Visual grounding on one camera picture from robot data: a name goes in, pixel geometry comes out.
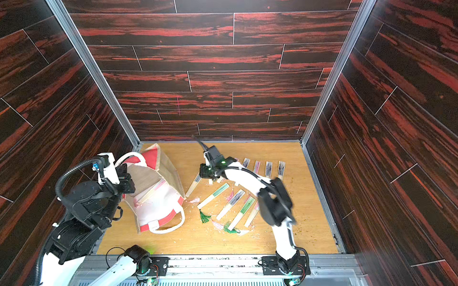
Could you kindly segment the folding fan grey print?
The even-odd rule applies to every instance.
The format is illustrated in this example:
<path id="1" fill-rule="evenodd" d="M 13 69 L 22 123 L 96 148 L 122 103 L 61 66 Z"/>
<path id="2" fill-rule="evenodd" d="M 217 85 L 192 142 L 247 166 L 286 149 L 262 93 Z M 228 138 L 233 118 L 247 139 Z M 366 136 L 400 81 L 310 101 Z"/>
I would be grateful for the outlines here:
<path id="1" fill-rule="evenodd" d="M 250 163 L 250 159 L 249 158 L 245 158 L 242 165 L 244 168 L 247 168 L 249 166 L 249 163 Z"/>

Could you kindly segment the bamboo fan dark print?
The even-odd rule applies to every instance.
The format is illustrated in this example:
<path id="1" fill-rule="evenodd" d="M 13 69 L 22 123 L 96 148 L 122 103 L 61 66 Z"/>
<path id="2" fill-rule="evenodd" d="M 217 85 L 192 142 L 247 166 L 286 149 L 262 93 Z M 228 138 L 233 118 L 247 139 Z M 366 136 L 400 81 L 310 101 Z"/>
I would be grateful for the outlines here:
<path id="1" fill-rule="evenodd" d="M 220 213 L 216 217 L 216 220 L 221 220 L 244 195 L 245 195 L 245 191 L 240 189 L 232 197 L 232 199 L 224 206 L 222 211 L 220 211 Z"/>

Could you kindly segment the folding fan pink tassel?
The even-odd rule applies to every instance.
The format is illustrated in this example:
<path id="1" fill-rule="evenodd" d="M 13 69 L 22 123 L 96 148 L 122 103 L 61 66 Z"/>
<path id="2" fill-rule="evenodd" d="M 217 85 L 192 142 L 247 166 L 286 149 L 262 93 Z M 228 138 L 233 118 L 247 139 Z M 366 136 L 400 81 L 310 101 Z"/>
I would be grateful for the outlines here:
<path id="1" fill-rule="evenodd" d="M 256 162 L 255 162 L 255 165 L 254 165 L 254 173 L 255 173 L 255 174 L 257 174 L 257 175 L 259 174 L 260 167 L 261 167 L 261 162 L 256 161 Z"/>

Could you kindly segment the folding fan purple print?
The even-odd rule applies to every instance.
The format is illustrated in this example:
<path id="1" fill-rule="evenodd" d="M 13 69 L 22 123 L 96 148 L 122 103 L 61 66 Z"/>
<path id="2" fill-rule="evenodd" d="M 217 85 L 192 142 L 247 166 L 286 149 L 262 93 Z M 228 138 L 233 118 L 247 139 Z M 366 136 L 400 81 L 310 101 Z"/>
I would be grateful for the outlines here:
<path id="1" fill-rule="evenodd" d="M 273 163 L 272 162 L 266 162 L 266 164 L 265 164 L 265 177 L 270 179 L 271 176 L 272 176 L 272 171 L 273 171 Z"/>

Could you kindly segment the bamboo fan green tassel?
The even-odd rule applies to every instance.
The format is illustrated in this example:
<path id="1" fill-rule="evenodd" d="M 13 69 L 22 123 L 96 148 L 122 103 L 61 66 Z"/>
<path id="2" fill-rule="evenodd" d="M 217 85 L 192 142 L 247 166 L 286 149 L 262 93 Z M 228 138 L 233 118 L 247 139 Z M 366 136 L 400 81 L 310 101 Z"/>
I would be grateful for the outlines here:
<path id="1" fill-rule="evenodd" d="M 219 195 L 221 195 L 229 187 L 230 185 L 228 183 L 225 183 L 224 185 L 220 186 L 216 191 L 214 191 L 211 195 L 209 195 L 206 199 L 204 199 L 204 201 L 198 204 L 201 223 L 206 224 L 211 220 L 211 216 L 204 214 L 202 209 L 215 198 L 217 198 Z"/>

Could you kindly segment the folding fan dark blue print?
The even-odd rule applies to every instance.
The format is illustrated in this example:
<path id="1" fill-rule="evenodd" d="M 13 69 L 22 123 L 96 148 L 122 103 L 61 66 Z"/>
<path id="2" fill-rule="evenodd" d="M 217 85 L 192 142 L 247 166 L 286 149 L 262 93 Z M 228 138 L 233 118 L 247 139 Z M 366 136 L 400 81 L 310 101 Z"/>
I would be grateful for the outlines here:
<path id="1" fill-rule="evenodd" d="M 277 177 L 281 180 L 284 178 L 286 163 L 279 161 Z"/>

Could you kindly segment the green folding fan green tassel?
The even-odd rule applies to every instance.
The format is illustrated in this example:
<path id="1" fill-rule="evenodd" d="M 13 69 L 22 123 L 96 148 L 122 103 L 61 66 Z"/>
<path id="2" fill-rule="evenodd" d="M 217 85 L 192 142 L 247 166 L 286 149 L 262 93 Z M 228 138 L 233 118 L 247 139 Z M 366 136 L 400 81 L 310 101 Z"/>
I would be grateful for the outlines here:
<path id="1" fill-rule="evenodd" d="M 251 208 L 251 206 L 254 204 L 255 199 L 253 197 L 249 197 L 241 210 L 238 212 L 236 217 L 231 221 L 227 222 L 224 227 L 223 231 L 230 233 L 230 234 L 240 234 L 240 230 L 236 228 L 237 224 L 242 220 L 246 212 Z"/>

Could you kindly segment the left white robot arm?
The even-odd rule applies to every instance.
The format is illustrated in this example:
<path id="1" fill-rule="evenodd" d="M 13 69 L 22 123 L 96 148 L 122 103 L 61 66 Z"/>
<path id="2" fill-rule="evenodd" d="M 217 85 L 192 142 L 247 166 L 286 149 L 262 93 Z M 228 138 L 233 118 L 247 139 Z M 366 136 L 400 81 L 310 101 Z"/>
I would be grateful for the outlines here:
<path id="1" fill-rule="evenodd" d="M 143 155 L 128 152 L 118 160 L 112 153 L 100 153 L 71 167 L 58 178 L 55 193 L 58 201 L 65 207 L 62 219 L 53 225 L 53 230 L 45 240 L 35 263 L 34 285 L 44 286 L 44 262 L 55 258 L 52 270 L 64 263 L 83 259 L 92 253 L 95 243 L 122 218 L 124 211 L 119 206 L 127 194 L 135 193 L 135 183 L 128 173 L 126 160 L 138 159 L 141 166 L 146 165 Z M 95 181 L 85 181 L 72 187 L 63 194 L 66 182 L 78 171 L 91 167 L 98 175 Z"/>

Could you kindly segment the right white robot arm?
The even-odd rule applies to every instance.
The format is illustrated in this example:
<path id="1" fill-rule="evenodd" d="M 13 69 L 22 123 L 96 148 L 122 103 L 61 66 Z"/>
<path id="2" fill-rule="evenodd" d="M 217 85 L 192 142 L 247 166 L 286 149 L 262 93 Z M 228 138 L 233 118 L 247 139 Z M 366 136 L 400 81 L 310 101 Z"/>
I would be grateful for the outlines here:
<path id="1" fill-rule="evenodd" d="M 257 197 L 261 216 L 272 227 L 276 240 L 277 264 L 284 274 L 290 274 L 301 255 L 293 239 L 292 225 L 296 224 L 292 214 L 293 203 L 282 180 L 257 175 L 234 158 L 225 158 L 216 146 L 208 147 L 201 141 L 198 143 L 205 158 L 199 169 L 201 178 L 216 180 L 223 177 Z"/>

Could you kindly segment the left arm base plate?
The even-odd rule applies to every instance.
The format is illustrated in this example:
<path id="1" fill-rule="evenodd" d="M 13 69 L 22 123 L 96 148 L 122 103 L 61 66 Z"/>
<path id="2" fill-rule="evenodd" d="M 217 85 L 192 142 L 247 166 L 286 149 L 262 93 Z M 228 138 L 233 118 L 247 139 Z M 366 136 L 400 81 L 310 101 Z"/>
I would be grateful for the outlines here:
<path id="1" fill-rule="evenodd" d="M 137 263 L 133 277 L 161 277 L 165 276 L 168 271 L 170 258 L 167 256 L 150 256 Z"/>

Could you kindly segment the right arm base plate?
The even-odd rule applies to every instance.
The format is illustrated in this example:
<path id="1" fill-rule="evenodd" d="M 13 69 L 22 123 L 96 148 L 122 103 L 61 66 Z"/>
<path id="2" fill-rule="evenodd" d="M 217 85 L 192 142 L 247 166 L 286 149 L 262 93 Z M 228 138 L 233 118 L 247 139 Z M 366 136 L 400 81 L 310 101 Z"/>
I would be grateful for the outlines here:
<path id="1" fill-rule="evenodd" d="M 289 260 L 279 256 L 262 256 L 258 261 L 263 275 L 310 275 L 311 269 L 305 256 L 295 255 Z"/>

